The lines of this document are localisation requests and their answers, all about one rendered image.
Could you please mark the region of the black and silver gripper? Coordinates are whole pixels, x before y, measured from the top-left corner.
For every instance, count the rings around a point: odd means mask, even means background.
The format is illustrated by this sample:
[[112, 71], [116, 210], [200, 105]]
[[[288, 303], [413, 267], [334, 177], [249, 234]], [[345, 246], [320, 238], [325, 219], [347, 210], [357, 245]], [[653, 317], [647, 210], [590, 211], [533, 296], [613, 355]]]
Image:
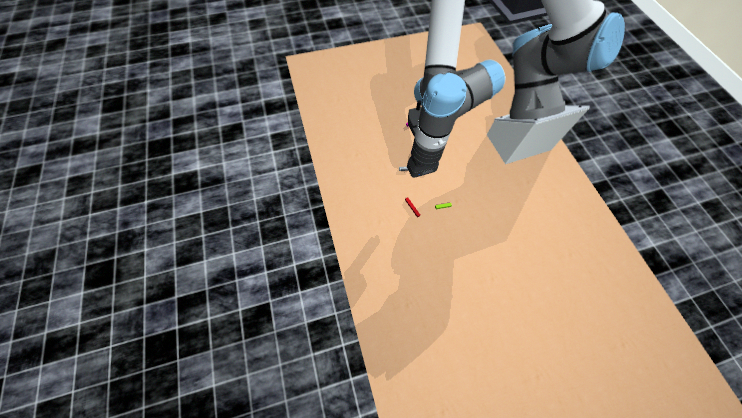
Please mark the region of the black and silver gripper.
[[407, 169], [412, 178], [434, 173], [437, 171], [439, 161], [447, 144], [447, 135], [443, 138], [431, 138], [421, 132], [418, 126], [421, 112], [421, 101], [417, 101], [416, 108], [409, 109], [408, 125], [414, 136], [411, 150], [412, 156], [408, 159]]

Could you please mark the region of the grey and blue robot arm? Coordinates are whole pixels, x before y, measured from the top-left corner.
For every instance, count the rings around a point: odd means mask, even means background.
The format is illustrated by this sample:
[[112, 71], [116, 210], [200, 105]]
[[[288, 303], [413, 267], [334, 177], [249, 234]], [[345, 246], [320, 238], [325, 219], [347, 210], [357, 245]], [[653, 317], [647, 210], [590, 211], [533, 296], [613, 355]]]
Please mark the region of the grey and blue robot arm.
[[[510, 119], [564, 112], [558, 76], [606, 68], [623, 42], [622, 15], [607, 15], [602, 2], [541, 1], [551, 24], [524, 33], [513, 43]], [[431, 138], [449, 135], [459, 117], [491, 99], [505, 83], [503, 68], [494, 60], [456, 71], [464, 2], [431, 1], [424, 77], [414, 87], [422, 106], [418, 126]]]

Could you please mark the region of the red rod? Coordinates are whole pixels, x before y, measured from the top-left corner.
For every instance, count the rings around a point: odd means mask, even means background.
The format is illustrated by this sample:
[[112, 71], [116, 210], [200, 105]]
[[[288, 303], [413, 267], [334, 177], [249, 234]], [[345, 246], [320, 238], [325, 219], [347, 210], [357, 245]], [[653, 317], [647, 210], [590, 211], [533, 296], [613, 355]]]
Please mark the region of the red rod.
[[410, 199], [407, 197], [407, 198], [405, 198], [405, 201], [407, 202], [407, 204], [409, 205], [409, 207], [412, 209], [412, 211], [414, 212], [414, 214], [416, 215], [416, 217], [417, 218], [420, 217], [420, 213], [417, 211], [417, 209], [412, 204], [412, 202], [410, 201]]

